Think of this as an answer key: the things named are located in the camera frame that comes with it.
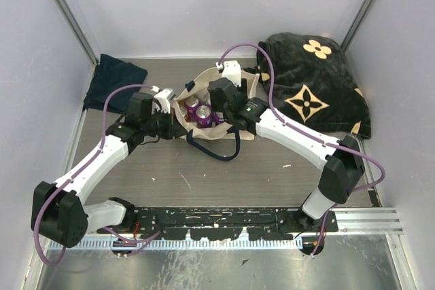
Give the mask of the beige canvas tote bag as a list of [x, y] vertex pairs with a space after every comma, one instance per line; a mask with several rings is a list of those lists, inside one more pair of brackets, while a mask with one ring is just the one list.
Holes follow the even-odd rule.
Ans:
[[[254, 135], [241, 131], [226, 122], [226, 115], [233, 115], [245, 103], [256, 96], [260, 76], [239, 69], [232, 81], [227, 73], [210, 68], [189, 81], [180, 95], [171, 103], [174, 120], [181, 125], [181, 138], [197, 150], [216, 160], [228, 162], [241, 150], [242, 140], [252, 140]], [[220, 156], [198, 141], [235, 140], [235, 151]]]

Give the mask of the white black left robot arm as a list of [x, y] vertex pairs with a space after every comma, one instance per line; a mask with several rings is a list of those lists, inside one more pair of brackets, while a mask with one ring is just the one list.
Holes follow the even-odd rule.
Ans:
[[137, 222], [135, 206], [112, 197], [87, 205], [92, 190], [119, 162], [127, 158], [145, 137], [172, 138], [171, 89], [155, 95], [134, 93], [123, 113], [107, 128], [100, 143], [68, 173], [53, 183], [41, 182], [34, 190], [31, 229], [34, 236], [71, 248], [84, 235], [104, 227], [121, 233], [132, 231]]

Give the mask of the purple soda can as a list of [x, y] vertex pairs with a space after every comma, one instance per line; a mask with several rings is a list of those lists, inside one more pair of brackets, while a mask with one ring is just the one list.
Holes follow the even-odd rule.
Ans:
[[213, 122], [216, 126], [225, 122], [224, 115], [222, 112], [215, 111], [213, 113]]
[[201, 101], [196, 95], [192, 95], [184, 100], [184, 104], [190, 115], [196, 115], [196, 110], [201, 105]]
[[189, 122], [190, 121], [190, 114], [189, 114], [188, 110], [183, 105], [180, 105], [179, 111], [180, 111], [181, 116], [183, 117], [184, 121]]
[[213, 117], [211, 109], [206, 105], [200, 105], [195, 111], [196, 123], [198, 128], [212, 127]]

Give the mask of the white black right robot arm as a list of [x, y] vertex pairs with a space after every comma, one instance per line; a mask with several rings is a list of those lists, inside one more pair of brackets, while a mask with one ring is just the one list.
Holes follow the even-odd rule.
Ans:
[[358, 143], [318, 133], [272, 110], [266, 101], [245, 94], [226, 78], [209, 83], [207, 90], [214, 111], [237, 130], [270, 139], [304, 157], [321, 171], [318, 186], [298, 209], [297, 221], [312, 232], [328, 209], [344, 204], [365, 172]]

